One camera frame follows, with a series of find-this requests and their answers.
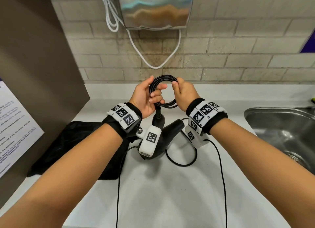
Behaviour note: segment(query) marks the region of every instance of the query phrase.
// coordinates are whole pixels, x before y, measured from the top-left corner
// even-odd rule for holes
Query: white cord
[[[124,26],[124,23],[123,21],[119,18],[118,16],[118,12],[117,12],[117,9],[114,5],[114,3],[112,3],[111,0],[102,0],[104,5],[105,5],[105,17],[106,17],[106,23],[107,23],[107,26],[108,28],[110,29],[110,31],[112,32],[117,32],[118,29],[119,29],[119,22]],[[115,20],[115,23],[112,23],[111,21],[111,18],[110,18],[110,14],[109,14],[109,11],[111,12],[112,14],[112,17],[114,18]],[[146,63],[147,66],[149,66],[150,68],[152,69],[159,69],[159,68],[162,68],[167,62],[168,60],[176,53],[176,51],[178,50],[179,48],[179,45],[180,45],[180,39],[181,39],[181,34],[180,34],[180,30],[179,30],[179,40],[178,40],[178,44],[175,48],[175,50],[173,51],[172,54],[170,54],[170,56],[158,67],[154,67],[152,65],[150,65],[143,57],[143,55],[140,53],[140,51],[137,49],[137,47],[135,46],[134,42],[132,41],[132,38],[131,38],[131,35],[130,35],[130,31],[127,30],[127,33],[128,33],[128,36],[129,36],[129,39],[130,39],[130,42],[132,44],[132,46],[134,47],[134,49],[136,50],[136,52],[139,54],[139,56],[141,57],[141,59],[144,61],[144,63]]]

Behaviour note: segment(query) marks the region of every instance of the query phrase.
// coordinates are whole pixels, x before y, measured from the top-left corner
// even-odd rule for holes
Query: person's right hand
[[[200,98],[200,96],[192,83],[189,83],[180,77],[177,77],[176,79],[178,83],[176,81],[172,82],[175,100],[180,109],[186,112],[190,103],[195,99]]]

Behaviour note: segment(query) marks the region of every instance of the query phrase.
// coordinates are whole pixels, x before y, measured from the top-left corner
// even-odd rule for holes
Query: black bag
[[[27,173],[27,177],[35,174],[42,175],[59,158],[65,155],[71,148],[85,139],[88,135],[97,130],[102,123],[74,121],[69,123],[56,140],[50,145],[47,151],[34,163]],[[125,152],[129,141],[124,139],[112,159],[109,161],[99,180],[115,180],[119,176],[119,166],[125,161]]]

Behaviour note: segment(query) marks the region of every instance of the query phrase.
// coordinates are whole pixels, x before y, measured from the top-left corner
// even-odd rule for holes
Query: qr code
[[[218,108],[219,107],[219,105],[217,105],[217,104],[215,104],[215,103],[213,103],[213,102],[210,102],[209,103],[212,107],[214,107],[214,108]]]
[[[212,110],[213,108],[211,108],[208,104],[200,109],[200,111],[203,112],[204,115],[208,115]]]
[[[194,135],[192,134],[192,132],[189,132],[187,135],[188,135],[188,137],[190,138],[190,140],[195,139],[195,137],[194,137]]]
[[[116,105],[115,107],[113,107],[111,110],[116,111],[117,109],[119,109],[121,106],[120,105]]]
[[[121,108],[120,110],[116,112],[116,114],[118,114],[121,118],[124,117],[127,113],[128,112],[124,110],[124,108]]]
[[[198,111],[196,114],[192,117],[197,123],[200,123],[204,116]]]
[[[124,117],[123,120],[126,122],[128,126],[133,124],[133,122],[135,121],[134,118],[130,114]]]
[[[146,140],[155,143],[156,138],[157,138],[156,134],[149,132]]]
[[[191,121],[190,126],[191,126],[195,131],[197,131],[197,124],[195,124],[193,121]]]

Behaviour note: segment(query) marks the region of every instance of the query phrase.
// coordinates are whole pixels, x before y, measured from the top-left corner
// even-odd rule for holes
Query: sink
[[[309,108],[252,108],[244,116],[259,138],[315,175],[315,116]]]

